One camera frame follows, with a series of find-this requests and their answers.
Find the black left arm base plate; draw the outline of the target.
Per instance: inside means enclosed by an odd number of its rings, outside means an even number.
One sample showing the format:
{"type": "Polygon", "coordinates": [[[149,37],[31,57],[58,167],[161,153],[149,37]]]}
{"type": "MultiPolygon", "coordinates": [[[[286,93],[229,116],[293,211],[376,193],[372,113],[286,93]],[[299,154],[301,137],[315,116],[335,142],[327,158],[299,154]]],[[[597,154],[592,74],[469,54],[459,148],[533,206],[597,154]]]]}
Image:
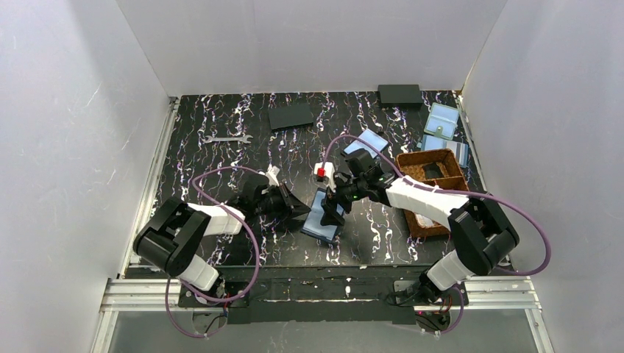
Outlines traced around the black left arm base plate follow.
{"type": "Polygon", "coordinates": [[[248,282],[220,281],[208,291],[199,291],[201,295],[194,293],[186,282],[182,282],[178,306],[183,308],[206,308],[206,307],[225,307],[237,308],[248,307],[249,296],[251,291],[248,290],[241,298],[229,302],[213,302],[206,299],[210,296],[218,299],[228,299],[241,293],[247,286],[248,282]]]}

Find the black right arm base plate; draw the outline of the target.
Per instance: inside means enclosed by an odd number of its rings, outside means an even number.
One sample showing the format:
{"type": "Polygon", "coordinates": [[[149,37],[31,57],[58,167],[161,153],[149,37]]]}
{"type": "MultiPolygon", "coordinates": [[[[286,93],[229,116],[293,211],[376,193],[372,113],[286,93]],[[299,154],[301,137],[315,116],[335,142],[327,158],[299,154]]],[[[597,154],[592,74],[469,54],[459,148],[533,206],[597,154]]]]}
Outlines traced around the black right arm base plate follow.
{"type": "Polygon", "coordinates": [[[467,289],[464,283],[454,285],[447,290],[438,290],[432,285],[422,287],[418,279],[399,279],[393,282],[390,294],[386,297],[390,304],[397,306],[425,306],[433,305],[444,309],[446,307],[469,304],[467,289]]]}

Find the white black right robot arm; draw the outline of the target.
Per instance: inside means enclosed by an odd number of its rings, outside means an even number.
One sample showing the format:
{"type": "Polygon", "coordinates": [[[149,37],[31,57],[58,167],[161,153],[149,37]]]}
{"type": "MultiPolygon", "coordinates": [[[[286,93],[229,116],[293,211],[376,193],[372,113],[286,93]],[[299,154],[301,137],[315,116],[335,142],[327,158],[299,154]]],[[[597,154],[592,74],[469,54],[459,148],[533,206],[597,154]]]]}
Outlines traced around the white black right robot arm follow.
{"type": "Polygon", "coordinates": [[[352,203],[369,199],[389,207],[423,215],[450,232],[454,250],[423,272],[411,294],[436,301],[454,285],[486,276],[520,242],[500,205],[487,194],[445,190],[403,174],[397,166],[386,171],[367,150],[357,149],[345,157],[349,171],[335,171],[326,160],[316,163],[313,174],[326,184],[321,225],[344,224],[352,203]]]}

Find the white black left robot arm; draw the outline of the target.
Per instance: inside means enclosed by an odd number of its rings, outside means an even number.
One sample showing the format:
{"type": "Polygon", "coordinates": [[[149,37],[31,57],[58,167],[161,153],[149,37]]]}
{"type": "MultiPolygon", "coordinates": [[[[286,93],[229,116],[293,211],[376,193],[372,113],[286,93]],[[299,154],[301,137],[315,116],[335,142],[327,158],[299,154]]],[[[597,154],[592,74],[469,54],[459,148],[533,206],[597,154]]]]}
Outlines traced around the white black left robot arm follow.
{"type": "Polygon", "coordinates": [[[311,211],[273,171],[252,174],[223,206],[184,202],[172,196],[135,237],[133,251],[171,277],[207,292],[220,273],[196,252],[208,235],[236,235],[242,222],[259,216],[291,220],[311,211]]]}

